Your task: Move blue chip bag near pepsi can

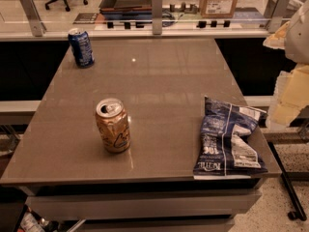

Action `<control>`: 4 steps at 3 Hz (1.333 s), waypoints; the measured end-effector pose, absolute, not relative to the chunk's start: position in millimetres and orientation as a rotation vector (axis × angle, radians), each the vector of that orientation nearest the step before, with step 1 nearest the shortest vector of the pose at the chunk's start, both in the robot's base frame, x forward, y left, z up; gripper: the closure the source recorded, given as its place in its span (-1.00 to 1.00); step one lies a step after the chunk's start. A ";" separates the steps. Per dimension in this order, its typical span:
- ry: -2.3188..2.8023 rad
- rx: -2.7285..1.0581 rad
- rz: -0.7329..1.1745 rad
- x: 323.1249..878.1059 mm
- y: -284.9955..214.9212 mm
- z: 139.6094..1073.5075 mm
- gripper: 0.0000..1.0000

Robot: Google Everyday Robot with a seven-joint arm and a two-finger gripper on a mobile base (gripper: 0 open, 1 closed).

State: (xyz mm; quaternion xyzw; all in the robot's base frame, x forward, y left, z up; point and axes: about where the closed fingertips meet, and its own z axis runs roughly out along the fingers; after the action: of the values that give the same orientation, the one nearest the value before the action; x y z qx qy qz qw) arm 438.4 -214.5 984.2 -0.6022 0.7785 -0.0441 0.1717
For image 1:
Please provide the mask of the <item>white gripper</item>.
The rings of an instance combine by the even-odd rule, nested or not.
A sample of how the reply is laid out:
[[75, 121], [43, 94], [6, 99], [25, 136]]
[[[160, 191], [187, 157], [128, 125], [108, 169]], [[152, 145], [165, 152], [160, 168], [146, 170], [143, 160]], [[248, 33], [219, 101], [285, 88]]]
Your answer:
[[285, 55], [299, 63], [290, 72], [281, 71], [267, 112], [269, 127], [288, 127], [309, 104], [309, 0], [268, 36], [263, 46], [285, 49]]

